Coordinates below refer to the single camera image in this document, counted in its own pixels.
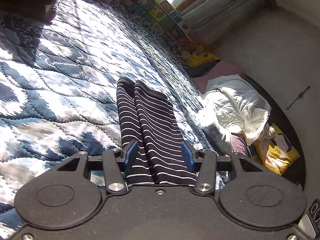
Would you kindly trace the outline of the black white striped garment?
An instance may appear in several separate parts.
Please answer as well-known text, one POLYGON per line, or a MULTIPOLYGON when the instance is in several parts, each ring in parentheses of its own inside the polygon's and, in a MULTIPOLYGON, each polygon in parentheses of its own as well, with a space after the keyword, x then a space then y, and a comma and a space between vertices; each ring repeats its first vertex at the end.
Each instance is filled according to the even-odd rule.
POLYGON ((121 144, 138 142, 127 185, 194 186, 197 176, 181 154, 183 137, 167 96, 127 77, 119 79, 116 96, 121 144))

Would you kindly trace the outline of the purple garment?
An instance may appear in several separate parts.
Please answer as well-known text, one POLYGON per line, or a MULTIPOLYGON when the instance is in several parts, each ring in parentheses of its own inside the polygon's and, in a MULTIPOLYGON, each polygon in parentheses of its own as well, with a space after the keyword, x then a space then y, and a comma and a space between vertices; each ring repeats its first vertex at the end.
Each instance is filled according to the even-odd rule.
POLYGON ((233 153, 241 153, 245 156, 248 155, 247 144, 244 140, 242 134, 231 134, 231 143, 232 143, 232 152, 233 153))

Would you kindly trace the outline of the white quilted blanket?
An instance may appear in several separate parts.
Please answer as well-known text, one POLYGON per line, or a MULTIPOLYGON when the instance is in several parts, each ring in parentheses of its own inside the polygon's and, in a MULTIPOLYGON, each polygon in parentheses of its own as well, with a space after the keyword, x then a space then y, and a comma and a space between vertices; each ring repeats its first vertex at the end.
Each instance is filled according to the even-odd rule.
POLYGON ((239 75, 221 76, 207 82, 200 95, 203 109, 198 112, 202 128, 221 128, 223 133, 242 134, 251 145, 259 137, 272 107, 250 83, 239 75))

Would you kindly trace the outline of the yellow cartoon cushion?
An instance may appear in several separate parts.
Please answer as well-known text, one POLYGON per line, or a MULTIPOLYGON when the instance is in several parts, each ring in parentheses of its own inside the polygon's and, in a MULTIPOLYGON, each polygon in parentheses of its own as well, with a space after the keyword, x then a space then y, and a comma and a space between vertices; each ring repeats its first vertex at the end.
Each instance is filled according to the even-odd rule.
POLYGON ((266 124, 253 146, 262 165, 281 176, 300 157, 276 124, 266 124))

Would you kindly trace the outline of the pink pillow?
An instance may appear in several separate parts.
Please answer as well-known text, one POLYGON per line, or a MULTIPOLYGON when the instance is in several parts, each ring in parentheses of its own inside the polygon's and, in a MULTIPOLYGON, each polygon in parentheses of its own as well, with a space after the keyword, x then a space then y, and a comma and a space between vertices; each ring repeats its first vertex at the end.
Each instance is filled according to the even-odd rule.
POLYGON ((199 77, 192 77, 191 79, 199 91, 204 94, 207 91, 209 80, 229 75, 239 75, 243 79, 246 77, 245 72, 236 63, 231 61, 220 61, 206 72, 206 74, 200 74, 199 77))

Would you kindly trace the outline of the yellow plush toy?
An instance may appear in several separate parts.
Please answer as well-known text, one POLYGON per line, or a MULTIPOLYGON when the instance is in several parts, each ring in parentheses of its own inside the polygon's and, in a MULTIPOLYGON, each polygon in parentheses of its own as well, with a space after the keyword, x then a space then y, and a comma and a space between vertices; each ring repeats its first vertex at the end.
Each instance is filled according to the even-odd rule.
POLYGON ((220 59, 214 54, 205 51, 203 45, 195 45, 190 53, 186 50, 181 51, 179 58, 185 62, 189 68, 198 67, 206 62, 219 62, 220 59))

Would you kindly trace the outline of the blue white quilted bedspread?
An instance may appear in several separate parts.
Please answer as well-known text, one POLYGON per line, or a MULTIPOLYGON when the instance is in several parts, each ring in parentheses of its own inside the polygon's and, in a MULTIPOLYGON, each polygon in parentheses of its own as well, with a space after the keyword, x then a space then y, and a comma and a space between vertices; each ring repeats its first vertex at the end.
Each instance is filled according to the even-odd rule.
POLYGON ((165 94, 196 149, 213 149, 196 118, 198 90, 166 39, 113 1, 60 0, 45 25, 1 12, 1 237, 21 223, 16 192, 70 155, 121 146, 120 77, 165 94))

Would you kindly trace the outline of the grey window curtain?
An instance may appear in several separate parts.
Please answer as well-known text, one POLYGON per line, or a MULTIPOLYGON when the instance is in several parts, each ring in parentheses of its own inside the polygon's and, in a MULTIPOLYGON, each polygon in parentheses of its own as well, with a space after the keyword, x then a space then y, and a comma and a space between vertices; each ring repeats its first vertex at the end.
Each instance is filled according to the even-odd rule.
POLYGON ((172 5, 190 28, 195 44, 221 40, 274 0, 173 0, 172 5))

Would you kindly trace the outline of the colourful alphabet foam mat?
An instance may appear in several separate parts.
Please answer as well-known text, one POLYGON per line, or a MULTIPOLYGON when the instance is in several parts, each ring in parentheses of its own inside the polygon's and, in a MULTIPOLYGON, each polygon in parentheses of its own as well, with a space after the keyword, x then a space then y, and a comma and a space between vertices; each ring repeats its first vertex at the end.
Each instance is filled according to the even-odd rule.
POLYGON ((167 0, 120 0, 133 12, 148 21, 173 44, 176 50, 191 52, 198 39, 167 0))

